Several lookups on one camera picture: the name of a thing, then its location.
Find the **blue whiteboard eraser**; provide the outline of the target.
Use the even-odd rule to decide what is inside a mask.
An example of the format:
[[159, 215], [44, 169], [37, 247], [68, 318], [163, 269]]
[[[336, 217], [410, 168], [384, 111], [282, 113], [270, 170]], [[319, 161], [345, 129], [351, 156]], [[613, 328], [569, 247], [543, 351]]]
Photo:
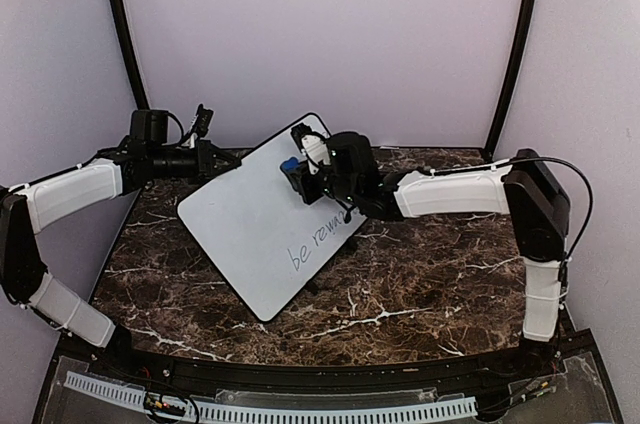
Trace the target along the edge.
[[287, 174], [295, 172], [300, 166], [300, 162], [296, 157], [291, 157], [280, 165], [280, 170]]

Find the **white whiteboard black frame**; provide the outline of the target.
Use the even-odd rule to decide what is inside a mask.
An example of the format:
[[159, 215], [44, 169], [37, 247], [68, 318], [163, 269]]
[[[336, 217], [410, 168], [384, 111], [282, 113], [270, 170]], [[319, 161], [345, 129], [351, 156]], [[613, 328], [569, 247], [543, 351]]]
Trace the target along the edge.
[[300, 158], [289, 128], [183, 199], [177, 214], [250, 311], [269, 322], [365, 223], [323, 197], [303, 203], [280, 170]]

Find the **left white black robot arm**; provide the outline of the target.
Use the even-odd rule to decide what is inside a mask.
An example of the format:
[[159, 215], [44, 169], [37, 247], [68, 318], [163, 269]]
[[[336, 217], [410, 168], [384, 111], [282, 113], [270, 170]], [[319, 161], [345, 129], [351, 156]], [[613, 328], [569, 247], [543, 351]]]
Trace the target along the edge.
[[207, 138], [213, 111], [199, 106], [190, 128], [171, 143], [166, 110], [136, 110], [129, 133], [115, 147], [31, 183], [1, 190], [1, 289], [10, 304], [30, 309], [59, 331], [103, 349], [101, 361], [120, 380], [141, 371], [140, 356], [120, 340], [128, 332], [56, 279], [36, 236], [94, 204], [143, 189], [159, 179], [203, 184], [240, 166], [240, 158]]

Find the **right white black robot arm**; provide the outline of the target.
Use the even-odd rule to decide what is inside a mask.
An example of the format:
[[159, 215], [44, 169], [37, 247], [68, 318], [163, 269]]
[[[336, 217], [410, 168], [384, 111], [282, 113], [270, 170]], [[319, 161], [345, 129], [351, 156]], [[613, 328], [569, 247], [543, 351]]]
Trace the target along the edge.
[[307, 205], [322, 197], [380, 221], [436, 214], [496, 213], [510, 217], [525, 264], [528, 341], [510, 357], [521, 378], [534, 376], [549, 360], [569, 258], [566, 238], [570, 200], [541, 157], [522, 149], [512, 159], [457, 169], [416, 169], [384, 174], [369, 139], [356, 132], [325, 137], [305, 124], [291, 132], [302, 154], [280, 170]]

